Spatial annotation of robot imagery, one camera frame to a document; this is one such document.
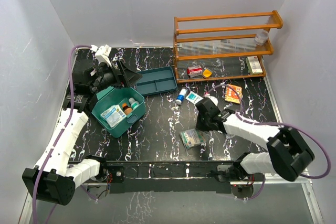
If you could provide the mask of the white green cap bottle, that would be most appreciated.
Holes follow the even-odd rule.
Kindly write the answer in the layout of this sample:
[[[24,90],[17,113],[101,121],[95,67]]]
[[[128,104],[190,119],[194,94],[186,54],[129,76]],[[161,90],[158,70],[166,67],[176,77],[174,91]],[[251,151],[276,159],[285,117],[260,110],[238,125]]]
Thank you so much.
[[[129,103],[133,110],[140,105],[139,102],[135,98],[129,98]]]

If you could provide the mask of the brown medicine bottle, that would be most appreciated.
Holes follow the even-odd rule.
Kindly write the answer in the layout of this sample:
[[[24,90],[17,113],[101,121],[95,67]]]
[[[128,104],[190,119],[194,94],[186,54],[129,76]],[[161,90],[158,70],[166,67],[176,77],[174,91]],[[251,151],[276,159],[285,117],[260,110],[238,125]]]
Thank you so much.
[[[129,114],[131,114],[132,111],[133,111],[132,108],[131,108],[130,106],[128,106],[127,103],[123,103],[123,104],[122,104],[122,109],[123,109],[125,115],[129,115]]]

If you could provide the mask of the white blue gauze packet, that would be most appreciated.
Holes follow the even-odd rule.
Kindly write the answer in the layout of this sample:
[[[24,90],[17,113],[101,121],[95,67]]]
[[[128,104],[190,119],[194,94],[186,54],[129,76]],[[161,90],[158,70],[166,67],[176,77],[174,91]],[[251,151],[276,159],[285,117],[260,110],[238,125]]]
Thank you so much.
[[[112,105],[107,110],[102,112],[100,114],[100,117],[105,120],[111,128],[113,128],[117,126],[127,116],[119,105]]]

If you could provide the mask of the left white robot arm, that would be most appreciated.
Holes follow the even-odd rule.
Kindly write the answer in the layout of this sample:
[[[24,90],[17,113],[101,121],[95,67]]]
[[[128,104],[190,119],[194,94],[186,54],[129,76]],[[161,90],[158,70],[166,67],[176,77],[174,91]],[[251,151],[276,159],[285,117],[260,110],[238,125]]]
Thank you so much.
[[[103,157],[89,155],[72,166],[68,162],[91,115],[114,137],[120,137],[144,115],[144,97],[133,88],[141,78],[121,60],[116,65],[105,61],[85,70],[72,70],[50,142],[35,166],[22,174],[33,203],[42,200],[65,206],[86,181],[112,177]]]

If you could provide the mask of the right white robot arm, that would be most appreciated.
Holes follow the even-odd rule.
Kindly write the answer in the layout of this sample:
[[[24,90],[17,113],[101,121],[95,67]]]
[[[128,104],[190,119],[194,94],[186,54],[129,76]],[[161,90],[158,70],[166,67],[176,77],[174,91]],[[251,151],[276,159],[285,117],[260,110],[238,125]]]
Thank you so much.
[[[210,98],[197,102],[196,108],[198,130],[235,135],[265,150],[242,154],[229,168],[219,172],[223,177],[247,180],[252,174],[271,173],[293,182],[314,160],[313,151],[293,127],[265,125],[239,118],[231,109],[220,111]]]

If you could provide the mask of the red white medicine box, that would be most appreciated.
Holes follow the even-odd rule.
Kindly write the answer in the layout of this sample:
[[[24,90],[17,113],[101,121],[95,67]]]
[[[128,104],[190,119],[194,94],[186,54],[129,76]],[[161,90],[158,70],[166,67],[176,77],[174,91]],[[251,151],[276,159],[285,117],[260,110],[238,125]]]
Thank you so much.
[[[201,66],[189,66],[186,72],[189,78],[195,78],[203,74],[203,69]]]

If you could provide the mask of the white green medicine box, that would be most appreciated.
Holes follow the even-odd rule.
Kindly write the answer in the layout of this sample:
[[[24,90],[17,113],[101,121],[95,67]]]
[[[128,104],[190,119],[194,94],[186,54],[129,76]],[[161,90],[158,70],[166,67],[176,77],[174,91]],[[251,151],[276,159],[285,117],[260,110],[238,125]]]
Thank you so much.
[[[263,70],[257,56],[249,56],[246,58],[248,73],[250,75],[263,74]]]

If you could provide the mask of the dark teal divider tray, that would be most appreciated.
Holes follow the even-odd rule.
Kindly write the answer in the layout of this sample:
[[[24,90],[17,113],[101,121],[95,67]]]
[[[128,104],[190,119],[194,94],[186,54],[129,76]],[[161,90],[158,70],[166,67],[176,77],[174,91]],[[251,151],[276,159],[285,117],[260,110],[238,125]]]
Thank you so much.
[[[166,66],[139,71],[142,78],[135,84],[136,90],[143,96],[174,91],[177,88],[172,67]]]

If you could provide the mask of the clear bag of bandages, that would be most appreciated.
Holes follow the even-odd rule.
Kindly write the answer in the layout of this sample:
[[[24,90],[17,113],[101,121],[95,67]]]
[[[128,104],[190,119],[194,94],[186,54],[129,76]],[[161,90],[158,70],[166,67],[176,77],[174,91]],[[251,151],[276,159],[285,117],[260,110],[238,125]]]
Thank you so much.
[[[208,140],[207,134],[197,129],[181,131],[180,138],[187,151],[204,144]]]

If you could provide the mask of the orange notepad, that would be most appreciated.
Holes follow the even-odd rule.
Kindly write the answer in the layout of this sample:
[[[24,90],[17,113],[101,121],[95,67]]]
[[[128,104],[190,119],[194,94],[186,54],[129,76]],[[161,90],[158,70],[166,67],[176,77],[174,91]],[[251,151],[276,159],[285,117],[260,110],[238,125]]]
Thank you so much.
[[[240,104],[242,99],[242,88],[239,86],[228,84],[225,88],[224,100],[226,102]]]

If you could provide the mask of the white blue pill bottle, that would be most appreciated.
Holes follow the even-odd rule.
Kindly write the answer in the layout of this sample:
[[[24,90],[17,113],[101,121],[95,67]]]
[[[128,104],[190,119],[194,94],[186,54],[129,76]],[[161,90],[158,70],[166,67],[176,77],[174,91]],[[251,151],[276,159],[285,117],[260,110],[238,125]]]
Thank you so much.
[[[181,105],[182,104],[183,100],[185,99],[185,97],[187,95],[187,92],[188,92],[187,89],[184,89],[184,88],[181,89],[181,91],[179,92],[179,94],[178,94],[178,96],[177,96],[177,98],[175,100],[175,103],[177,105]]]

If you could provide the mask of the yellow orange small object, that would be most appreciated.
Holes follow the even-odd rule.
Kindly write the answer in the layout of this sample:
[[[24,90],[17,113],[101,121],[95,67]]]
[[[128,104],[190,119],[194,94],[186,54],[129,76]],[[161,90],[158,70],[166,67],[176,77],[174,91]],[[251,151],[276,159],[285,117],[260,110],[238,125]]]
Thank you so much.
[[[209,69],[204,69],[203,73],[202,73],[202,77],[207,79],[210,78],[212,76],[213,72]]]

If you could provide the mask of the orange wooden shelf rack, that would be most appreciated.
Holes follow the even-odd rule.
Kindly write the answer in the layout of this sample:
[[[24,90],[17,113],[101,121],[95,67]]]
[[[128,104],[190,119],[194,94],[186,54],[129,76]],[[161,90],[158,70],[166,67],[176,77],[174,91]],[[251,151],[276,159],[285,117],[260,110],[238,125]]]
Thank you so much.
[[[173,50],[178,83],[265,77],[263,57],[274,53],[270,39],[262,46],[255,43],[260,30],[281,29],[283,20],[277,10],[262,13],[199,17],[175,17]],[[263,74],[250,75],[246,58],[257,56]],[[187,67],[201,66],[213,72],[189,78]]]

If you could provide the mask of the clear plastic cup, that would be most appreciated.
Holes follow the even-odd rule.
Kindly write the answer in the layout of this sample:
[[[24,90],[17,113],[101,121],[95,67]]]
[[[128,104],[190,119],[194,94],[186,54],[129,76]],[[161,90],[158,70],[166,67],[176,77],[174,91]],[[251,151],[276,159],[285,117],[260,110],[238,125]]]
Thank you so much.
[[[266,43],[269,38],[269,32],[266,30],[260,30],[255,36],[255,43],[259,46],[262,46]]]

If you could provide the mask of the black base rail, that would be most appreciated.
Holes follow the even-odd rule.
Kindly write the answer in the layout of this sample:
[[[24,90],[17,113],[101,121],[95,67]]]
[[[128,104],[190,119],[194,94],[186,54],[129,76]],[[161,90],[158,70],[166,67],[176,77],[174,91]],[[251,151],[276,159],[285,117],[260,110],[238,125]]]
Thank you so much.
[[[234,186],[254,186],[262,182],[256,174],[244,179],[224,175],[231,161],[107,161],[102,164],[103,177],[99,182],[89,180],[89,186],[102,185],[110,188],[111,194],[133,192],[187,192],[215,191],[230,194]]]

